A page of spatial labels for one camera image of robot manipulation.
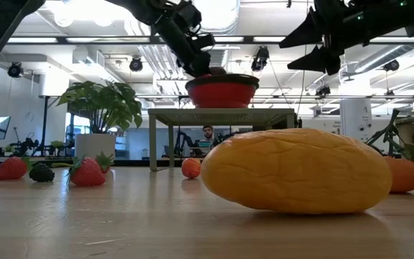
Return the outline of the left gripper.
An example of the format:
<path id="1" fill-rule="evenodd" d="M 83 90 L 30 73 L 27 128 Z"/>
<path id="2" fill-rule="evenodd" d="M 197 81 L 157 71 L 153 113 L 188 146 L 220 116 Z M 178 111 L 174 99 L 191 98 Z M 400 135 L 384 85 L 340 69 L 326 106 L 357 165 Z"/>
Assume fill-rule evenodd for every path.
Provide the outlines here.
<path id="1" fill-rule="evenodd" d="M 195 78 L 210 74 L 211 55 L 203 50 L 213 46 L 210 32 L 200 33 L 202 16 L 192 1 L 156 1 L 162 12 L 155 22 L 155 32 L 183 63 L 187 74 Z"/>

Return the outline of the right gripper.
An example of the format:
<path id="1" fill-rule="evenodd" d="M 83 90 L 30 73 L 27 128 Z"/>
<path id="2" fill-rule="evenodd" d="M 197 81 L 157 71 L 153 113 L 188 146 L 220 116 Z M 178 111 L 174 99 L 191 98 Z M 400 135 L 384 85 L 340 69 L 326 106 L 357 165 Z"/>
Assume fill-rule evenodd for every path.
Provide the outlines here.
<path id="1" fill-rule="evenodd" d="M 315 44 L 322 46 L 287 65 L 291 70 L 333 75 L 341 68 L 340 56 L 354 45 L 407 25 L 408 0 L 314 0 L 305 20 L 279 43 L 280 48 Z"/>

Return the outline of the red collapsible colander bowl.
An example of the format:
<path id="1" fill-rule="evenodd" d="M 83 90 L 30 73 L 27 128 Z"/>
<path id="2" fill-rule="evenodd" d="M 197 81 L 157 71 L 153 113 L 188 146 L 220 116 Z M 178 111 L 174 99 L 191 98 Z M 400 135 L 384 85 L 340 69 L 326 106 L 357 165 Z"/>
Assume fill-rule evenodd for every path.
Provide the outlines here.
<path id="1" fill-rule="evenodd" d="M 185 88 L 198 109 L 247 108 L 259 88 L 259 79 L 235 73 L 205 75 L 188 81 Z"/>

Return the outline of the small orange fruit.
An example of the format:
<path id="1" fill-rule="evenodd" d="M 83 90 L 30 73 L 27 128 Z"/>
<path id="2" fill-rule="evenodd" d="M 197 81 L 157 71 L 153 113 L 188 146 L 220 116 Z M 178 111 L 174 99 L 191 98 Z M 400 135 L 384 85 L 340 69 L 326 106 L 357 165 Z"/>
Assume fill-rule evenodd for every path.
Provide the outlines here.
<path id="1" fill-rule="evenodd" d="M 186 178 L 197 178 L 201 174 L 201 161 L 197 158 L 186 158 L 182 162 L 181 171 Z"/>

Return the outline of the yellow bread roll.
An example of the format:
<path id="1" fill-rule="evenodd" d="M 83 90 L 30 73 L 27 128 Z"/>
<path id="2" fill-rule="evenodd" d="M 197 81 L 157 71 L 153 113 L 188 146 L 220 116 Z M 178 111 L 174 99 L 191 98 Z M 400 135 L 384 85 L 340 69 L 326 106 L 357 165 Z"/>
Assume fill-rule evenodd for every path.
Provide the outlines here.
<path id="1" fill-rule="evenodd" d="M 351 137 L 292 128 L 235 135 L 201 163 L 206 188 L 252 209 L 291 214 L 362 212 L 392 187 L 386 160 Z"/>

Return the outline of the red strawberry with long stem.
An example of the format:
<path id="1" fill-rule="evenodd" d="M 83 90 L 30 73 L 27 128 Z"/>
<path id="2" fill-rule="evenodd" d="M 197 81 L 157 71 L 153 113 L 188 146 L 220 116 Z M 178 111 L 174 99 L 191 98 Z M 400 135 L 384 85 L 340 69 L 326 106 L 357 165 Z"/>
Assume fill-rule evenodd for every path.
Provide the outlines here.
<path id="1" fill-rule="evenodd" d="M 53 163 L 52 167 L 68 168 L 68 184 L 72 183 L 75 186 L 100 186 L 106 182 L 100 165 L 94 159 L 86 156 L 73 157 L 71 163 Z"/>

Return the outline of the tangerine with stalk and leaves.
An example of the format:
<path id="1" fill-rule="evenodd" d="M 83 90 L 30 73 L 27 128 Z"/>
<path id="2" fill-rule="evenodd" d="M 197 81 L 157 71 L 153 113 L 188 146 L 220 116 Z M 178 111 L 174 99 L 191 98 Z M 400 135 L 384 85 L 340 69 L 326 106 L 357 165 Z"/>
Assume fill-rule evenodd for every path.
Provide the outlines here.
<path id="1" fill-rule="evenodd" d="M 391 194 L 404 194 L 414 191 L 414 143 L 405 142 L 395 126 L 400 111 L 394 109 L 388 125 L 375 132 L 366 144 L 384 156 L 392 174 Z M 388 153 L 384 155 L 374 146 L 379 138 L 388 144 Z"/>

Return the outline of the green perforated metal riser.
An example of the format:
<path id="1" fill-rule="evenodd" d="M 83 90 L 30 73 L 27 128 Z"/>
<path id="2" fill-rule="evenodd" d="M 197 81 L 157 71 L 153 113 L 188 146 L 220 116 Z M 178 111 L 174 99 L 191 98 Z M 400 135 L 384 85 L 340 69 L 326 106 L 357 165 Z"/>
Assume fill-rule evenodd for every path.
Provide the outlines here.
<path id="1" fill-rule="evenodd" d="M 175 165 L 174 127 L 181 126 L 258 126 L 270 130 L 284 122 L 287 128 L 295 126 L 294 109 L 207 108 L 207 109 L 149 109 L 149 168 L 157 171 L 156 122 L 168 126 L 169 166 Z"/>

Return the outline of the person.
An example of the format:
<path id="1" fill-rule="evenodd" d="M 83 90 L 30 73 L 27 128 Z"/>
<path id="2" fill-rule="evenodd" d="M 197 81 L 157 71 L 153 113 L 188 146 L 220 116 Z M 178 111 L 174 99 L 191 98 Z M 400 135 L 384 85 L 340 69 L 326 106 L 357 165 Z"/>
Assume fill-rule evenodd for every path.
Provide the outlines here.
<path id="1" fill-rule="evenodd" d="M 204 139 L 199 141 L 200 147 L 208 147 L 212 146 L 215 136 L 214 136 L 214 130 L 212 126 L 203 126 L 203 136 Z"/>

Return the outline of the potted monstera plant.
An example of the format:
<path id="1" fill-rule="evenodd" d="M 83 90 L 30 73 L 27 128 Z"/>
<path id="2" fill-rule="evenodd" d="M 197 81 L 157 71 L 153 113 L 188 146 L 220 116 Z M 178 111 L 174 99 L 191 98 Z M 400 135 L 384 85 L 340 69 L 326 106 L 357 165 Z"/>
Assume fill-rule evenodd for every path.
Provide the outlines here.
<path id="1" fill-rule="evenodd" d="M 142 105 L 135 90 L 126 83 L 104 84 L 93 81 L 72 83 L 57 103 L 65 104 L 72 115 L 89 121 L 89 133 L 75 136 L 75 156 L 96 158 L 100 154 L 114 157 L 116 136 L 109 130 L 127 130 L 142 124 Z"/>

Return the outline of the black overhead crossbar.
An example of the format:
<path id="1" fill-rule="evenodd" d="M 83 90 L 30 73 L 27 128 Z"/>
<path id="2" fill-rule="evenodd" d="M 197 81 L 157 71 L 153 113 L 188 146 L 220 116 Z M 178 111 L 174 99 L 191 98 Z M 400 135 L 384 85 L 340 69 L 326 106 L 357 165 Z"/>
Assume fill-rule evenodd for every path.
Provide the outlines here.
<path id="1" fill-rule="evenodd" d="M 215 36 L 216 43 L 221 45 L 276 45 L 284 40 L 284 36 Z M 370 40 L 371 45 L 414 45 L 414 37 L 383 36 Z M 8 45 L 162 45 L 164 40 L 159 36 L 15 36 Z"/>

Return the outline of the blackberry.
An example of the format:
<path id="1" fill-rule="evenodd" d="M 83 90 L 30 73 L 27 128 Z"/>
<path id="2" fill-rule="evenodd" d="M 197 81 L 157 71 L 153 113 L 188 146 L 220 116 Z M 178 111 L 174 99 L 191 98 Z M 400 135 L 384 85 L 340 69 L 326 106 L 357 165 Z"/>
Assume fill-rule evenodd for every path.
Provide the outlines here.
<path id="1" fill-rule="evenodd" d="M 36 182 L 51 182 L 55 178 L 55 173 L 48 165 L 37 163 L 29 172 L 29 177 Z"/>

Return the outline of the black background equipment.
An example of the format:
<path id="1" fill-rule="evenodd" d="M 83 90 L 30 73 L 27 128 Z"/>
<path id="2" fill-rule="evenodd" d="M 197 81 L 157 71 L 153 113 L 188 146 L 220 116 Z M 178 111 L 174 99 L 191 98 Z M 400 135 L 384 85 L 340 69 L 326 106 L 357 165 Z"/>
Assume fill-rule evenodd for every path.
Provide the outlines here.
<path id="1" fill-rule="evenodd" d="M 30 132 L 25 141 L 11 143 L 9 146 L 13 148 L 12 156 L 23 157 L 23 156 L 33 156 L 37 152 L 37 148 L 40 146 L 40 142 L 38 140 L 33 140 L 35 134 Z"/>

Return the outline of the silver ventilation duct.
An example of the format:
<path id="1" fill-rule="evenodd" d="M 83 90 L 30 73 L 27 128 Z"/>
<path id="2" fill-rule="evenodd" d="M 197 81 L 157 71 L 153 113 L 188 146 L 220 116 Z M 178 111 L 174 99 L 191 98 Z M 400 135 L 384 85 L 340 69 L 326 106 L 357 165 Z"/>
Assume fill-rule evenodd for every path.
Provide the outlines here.
<path id="1" fill-rule="evenodd" d="M 201 32 L 212 35 L 233 35 L 237 28 L 240 10 L 240 0 L 192 0 L 193 5 L 200 11 Z M 211 55 L 210 67 L 227 66 L 231 56 L 230 50 L 209 50 Z"/>

